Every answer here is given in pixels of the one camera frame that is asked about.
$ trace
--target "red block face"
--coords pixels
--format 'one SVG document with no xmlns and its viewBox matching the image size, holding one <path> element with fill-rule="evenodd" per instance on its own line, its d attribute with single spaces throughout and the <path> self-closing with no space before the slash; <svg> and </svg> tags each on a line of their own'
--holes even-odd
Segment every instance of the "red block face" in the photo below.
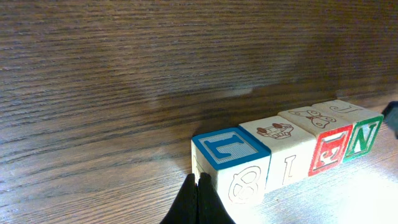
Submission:
<svg viewBox="0 0 398 224">
<path fill-rule="evenodd" d="M 340 164 L 344 158 L 353 126 L 345 126 L 319 135 L 308 176 Z"/>
</svg>

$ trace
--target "blue square border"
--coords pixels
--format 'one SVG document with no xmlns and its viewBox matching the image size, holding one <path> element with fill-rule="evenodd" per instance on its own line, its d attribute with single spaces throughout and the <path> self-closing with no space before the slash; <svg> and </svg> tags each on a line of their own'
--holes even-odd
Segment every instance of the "blue square border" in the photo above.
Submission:
<svg viewBox="0 0 398 224">
<path fill-rule="evenodd" d="M 222 164 L 217 164 L 217 162 L 212 158 L 210 153 L 205 149 L 205 147 L 202 145 L 202 143 L 199 140 L 210 136 L 216 136 L 219 134 L 230 133 L 230 132 L 236 132 L 239 135 L 239 137 L 243 138 L 246 142 L 248 142 L 253 148 L 255 148 L 258 151 L 258 153 L 244 156 L 239 159 L 234 159 L 232 161 L 224 162 Z M 271 150 L 267 146 L 262 146 L 258 144 L 247 134 L 243 133 L 239 128 L 227 128 L 219 131 L 213 131 L 210 133 L 199 134 L 197 136 L 192 137 L 192 141 L 215 170 L 226 169 L 229 167 L 243 164 L 245 162 L 250 162 L 271 155 Z"/>
</svg>

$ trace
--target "black object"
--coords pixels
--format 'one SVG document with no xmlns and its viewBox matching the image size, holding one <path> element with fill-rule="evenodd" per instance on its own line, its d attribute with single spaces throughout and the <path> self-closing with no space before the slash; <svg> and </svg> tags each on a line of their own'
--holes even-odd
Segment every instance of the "black object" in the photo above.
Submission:
<svg viewBox="0 0 398 224">
<path fill-rule="evenodd" d="M 188 174 L 169 212 L 161 224 L 229 224 L 234 223 L 226 212 L 216 190 L 211 185 L 211 177 L 200 174 L 198 186 L 195 174 Z"/>
<path fill-rule="evenodd" d="M 398 139 L 398 101 L 390 102 L 382 112 L 384 115 L 384 122 L 387 126 L 395 131 Z"/>
</svg>

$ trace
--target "alphabet block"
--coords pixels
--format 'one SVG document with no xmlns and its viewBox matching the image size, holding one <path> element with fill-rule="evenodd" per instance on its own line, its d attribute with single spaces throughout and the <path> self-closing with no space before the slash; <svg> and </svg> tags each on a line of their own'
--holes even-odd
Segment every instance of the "alphabet block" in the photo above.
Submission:
<svg viewBox="0 0 398 224">
<path fill-rule="evenodd" d="M 192 171 L 211 175 L 224 206 L 262 201 L 270 158 L 268 148 L 238 128 L 192 138 Z"/>
<path fill-rule="evenodd" d="M 280 116 L 243 123 L 239 128 L 271 150 L 266 192 L 308 177 L 314 135 Z"/>
<path fill-rule="evenodd" d="M 311 106 L 278 113 L 317 139 L 309 176 L 338 166 L 343 160 L 353 125 Z"/>
<path fill-rule="evenodd" d="M 353 133 L 343 162 L 348 162 L 370 152 L 383 121 L 382 114 L 341 100 L 317 103 L 312 106 L 337 118 L 342 118 L 353 125 Z"/>
</svg>

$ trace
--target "wooden table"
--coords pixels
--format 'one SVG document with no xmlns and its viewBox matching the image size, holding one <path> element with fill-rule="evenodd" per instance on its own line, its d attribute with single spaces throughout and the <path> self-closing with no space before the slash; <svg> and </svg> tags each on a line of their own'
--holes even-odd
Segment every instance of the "wooden table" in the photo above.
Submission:
<svg viewBox="0 0 398 224">
<path fill-rule="evenodd" d="M 194 134 L 398 99 L 397 5 L 2 1 L 0 222 L 158 223 Z M 266 195 L 251 223 L 396 223 L 398 150 Z"/>
</svg>

